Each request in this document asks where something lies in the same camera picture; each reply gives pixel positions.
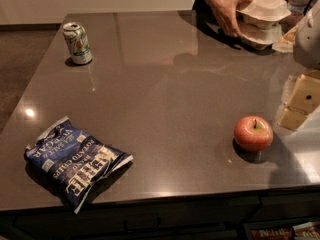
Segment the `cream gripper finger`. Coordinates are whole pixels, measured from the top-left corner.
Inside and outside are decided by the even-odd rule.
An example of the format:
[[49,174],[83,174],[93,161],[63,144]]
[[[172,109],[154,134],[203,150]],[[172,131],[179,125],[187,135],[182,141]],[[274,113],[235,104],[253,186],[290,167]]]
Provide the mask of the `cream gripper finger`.
[[304,113],[291,110],[285,104],[281,104],[276,113],[276,124],[282,128],[295,131],[307,119]]
[[320,72],[301,74],[295,84],[288,106],[294,111],[311,114],[320,105]]

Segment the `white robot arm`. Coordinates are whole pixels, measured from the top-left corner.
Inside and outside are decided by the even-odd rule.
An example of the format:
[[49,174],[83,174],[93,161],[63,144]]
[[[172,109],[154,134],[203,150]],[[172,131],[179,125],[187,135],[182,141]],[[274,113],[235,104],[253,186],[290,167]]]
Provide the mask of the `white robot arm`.
[[289,131],[296,131],[320,106],[320,1],[298,23],[293,57],[306,71],[288,77],[276,113],[276,124]]

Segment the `person's bare hand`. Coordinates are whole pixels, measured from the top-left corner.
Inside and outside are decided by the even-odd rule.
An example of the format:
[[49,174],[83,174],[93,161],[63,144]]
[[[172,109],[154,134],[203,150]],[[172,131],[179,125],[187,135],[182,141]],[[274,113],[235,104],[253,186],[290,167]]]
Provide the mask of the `person's bare hand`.
[[208,4],[224,34],[233,38],[241,37],[237,22],[237,9],[250,4],[252,0],[208,0]]

